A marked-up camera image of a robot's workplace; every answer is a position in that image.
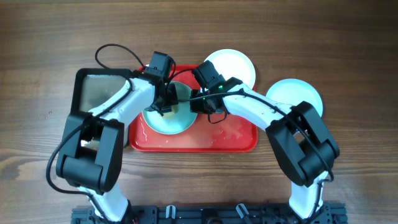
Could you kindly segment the green yellow sponge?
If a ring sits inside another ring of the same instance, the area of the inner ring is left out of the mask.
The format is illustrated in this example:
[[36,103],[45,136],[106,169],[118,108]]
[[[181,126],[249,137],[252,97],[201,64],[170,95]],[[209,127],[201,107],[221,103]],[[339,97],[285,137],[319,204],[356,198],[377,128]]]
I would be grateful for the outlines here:
[[163,118],[170,118],[175,116],[178,113],[177,106],[170,106],[162,109],[162,117]]

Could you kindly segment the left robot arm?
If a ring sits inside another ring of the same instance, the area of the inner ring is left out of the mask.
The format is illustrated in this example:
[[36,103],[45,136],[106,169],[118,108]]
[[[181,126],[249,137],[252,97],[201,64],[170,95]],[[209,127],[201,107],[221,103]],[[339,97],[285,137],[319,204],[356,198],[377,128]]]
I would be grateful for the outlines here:
[[[51,167],[58,177],[74,189],[71,194],[85,195],[94,212],[93,223],[134,223],[130,201],[117,183],[121,172],[124,132],[141,111],[152,106],[165,92],[168,68],[82,68],[76,73],[71,112],[67,117],[61,143],[51,155],[46,179],[56,191],[68,194],[51,180]],[[98,106],[82,111],[83,84],[89,78],[121,78],[119,90]]]

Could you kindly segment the light blue plate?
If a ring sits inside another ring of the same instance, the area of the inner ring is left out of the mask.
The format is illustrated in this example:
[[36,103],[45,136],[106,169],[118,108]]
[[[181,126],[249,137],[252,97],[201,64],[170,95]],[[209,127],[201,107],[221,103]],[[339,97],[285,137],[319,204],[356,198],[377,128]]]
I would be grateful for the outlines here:
[[309,83],[288,78],[273,84],[266,96],[274,101],[290,105],[298,105],[302,101],[310,103],[320,116],[323,115],[323,102],[317,90]]
[[170,118],[163,118],[155,111],[143,111],[142,115],[147,125],[160,134],[178,134],[187,130],[196,120],[197,114],[190,109],[189,102],[181,102],[177,105],[178,113]]

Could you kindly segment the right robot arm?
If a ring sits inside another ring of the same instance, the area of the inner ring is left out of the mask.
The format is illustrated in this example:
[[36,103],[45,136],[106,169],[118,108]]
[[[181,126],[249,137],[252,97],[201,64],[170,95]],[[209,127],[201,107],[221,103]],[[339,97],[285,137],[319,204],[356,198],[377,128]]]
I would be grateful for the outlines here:
[[323,185],[334,180],[331,169],[340,150],[310,103],[294,106],[273,101],[237,78],[207,91],[193,90],[187,101],[196,113],[225,112],[263,129],[278,165],[292,182],[290,208],[304,221],[315,218],[323,205]]

